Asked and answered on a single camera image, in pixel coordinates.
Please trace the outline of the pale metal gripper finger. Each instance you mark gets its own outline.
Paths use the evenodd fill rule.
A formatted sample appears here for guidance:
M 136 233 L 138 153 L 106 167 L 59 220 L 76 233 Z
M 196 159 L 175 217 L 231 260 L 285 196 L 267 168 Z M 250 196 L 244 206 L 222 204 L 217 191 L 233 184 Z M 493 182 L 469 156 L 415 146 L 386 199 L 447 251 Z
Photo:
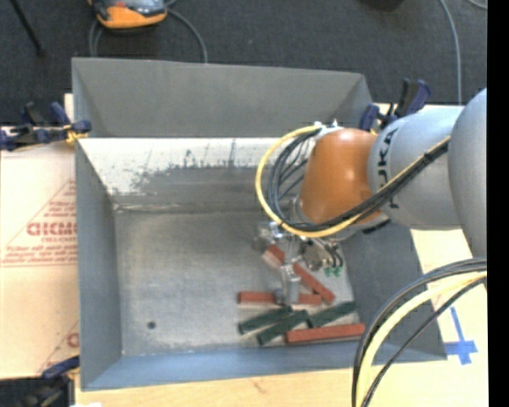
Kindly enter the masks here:
M 280 287 L 277 289 L 277 302 L 280 305 L 288 304 L 288 267 L 282 265 L 279 269 Z
M 294 269 L 290 269 L 288 271 L 288 302 L 290 304 L 295 304 L 299 300 L 299 291 L 300 291 L 300 277 L 294 271 Z

